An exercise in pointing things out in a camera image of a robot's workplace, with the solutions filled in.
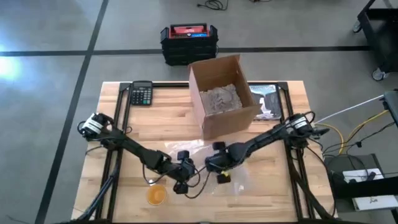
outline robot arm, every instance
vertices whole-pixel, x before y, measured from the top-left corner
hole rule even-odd
[[[295,114],[282,124],[274,126],[253,139],[215,149],[218,152],[205,159],[206,169],[217,173],[233,169],[242,164],[253,152],[278,140],[284,139],[293,147],[304,148],[308,146],[307,138],[321,136],[328,131],[329,129],[314,129],[304,114]]]
[[[146,149],[127,137],[123,131],[114,125],[112,118],[102,113],[92,114],[81,128],[78,126],[78,132],[87,141],[99,141],[103,147],[109,150],[123,148],[131,152],[148,169],[176,180],[174,191],[177,194],[188,192],[187,181],[195,174],[195,165],[189,159],[188,151],[180,151],[177,159],[181,163],[173,163],[168,154],[159,150]]]

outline calculator display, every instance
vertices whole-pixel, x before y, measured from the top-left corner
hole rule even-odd
[[[135,82],[134,87],[151,87],[152,83],[150,82]]]

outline small yellow object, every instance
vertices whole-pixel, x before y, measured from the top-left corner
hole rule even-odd
[[[223,174],[226,177],[229,176],[229,172],[226,172],[226,171],[221,172],[221,174]]]

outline cart wheel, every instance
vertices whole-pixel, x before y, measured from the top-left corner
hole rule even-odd
[[[388,74],[385,73],[385,72],[382,72],[382,71],[380,70],[380,68],[376,69],[376,70],[373,71],[373,73],[372,73],[372,78],[373,78],[375,81],[381,81],[381,80],[383,80],[383,79],[385,79],[385,78],[387,78],[387,77],[388,77]]]
[[[353,32],[357,33],[359,31],[361,31],[362,27],[361,27],[361,23],[359,21],[356,21],[353,27]]]

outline clear plastic bag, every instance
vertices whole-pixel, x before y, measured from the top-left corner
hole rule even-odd
[[[193,163],[198,170],[205,166],[206,157],[212,156],[214,153],[216,153],[216,151],[213,150],[211,144],[205,145],[205,143],[201,139],[193,141],[167,142],[165,143],[165,146],[168,149],[169,155],[174,162],[177,162],[177,153],[179,151],[189,151],[190,158],[193,160]],[[245,165],[246,163],[243,162],[243,164],[241,164],[240,166],[237,166],[232,170],[228,170],[228,173],[231,176],[230,183],[218,184],[216,178],[218,174],[211,173],[203,192],[220,196],[241,195],[245,190],[248,190],[250,188],[251,182],[251,177]],[[201,189],[207,175],[208,172],[206,169],[200,172],[200,184],[195,187],[195,190],[192,190],[193,192],[199,191],[197,189]],[[188,181],[188,184],[193,185],[197,183],[197,181],[198,179],[194,177],[190,181]]]

